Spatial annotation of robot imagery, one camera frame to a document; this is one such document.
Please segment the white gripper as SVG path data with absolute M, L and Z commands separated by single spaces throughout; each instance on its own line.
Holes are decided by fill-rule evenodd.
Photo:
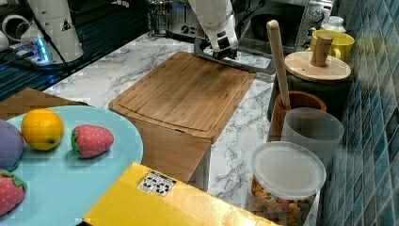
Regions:
M 221 59 L 234 55 L 238 46 L 235 32 L 235 18 L 231 15 L 227 21 L 217 27 L 211 27 L 207 32 L 213 49 L 213 57 Z

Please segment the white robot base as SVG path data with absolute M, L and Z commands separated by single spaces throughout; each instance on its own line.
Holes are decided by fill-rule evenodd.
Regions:
M 34 55 L 29 61 L 40 66 L 55 65 L 75 61 L 84 54 L 68 0 L 27 0 L 27 4 L 33 12 L 33 22 L 21 41 L 33 47 Z

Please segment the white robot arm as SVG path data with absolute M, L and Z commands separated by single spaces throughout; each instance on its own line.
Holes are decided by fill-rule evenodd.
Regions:
M 213 57 L 235 59 L 239 40 L 231 0 L 188 0 L 207 40 L 199 45 L 201 51 L 211 46 Z

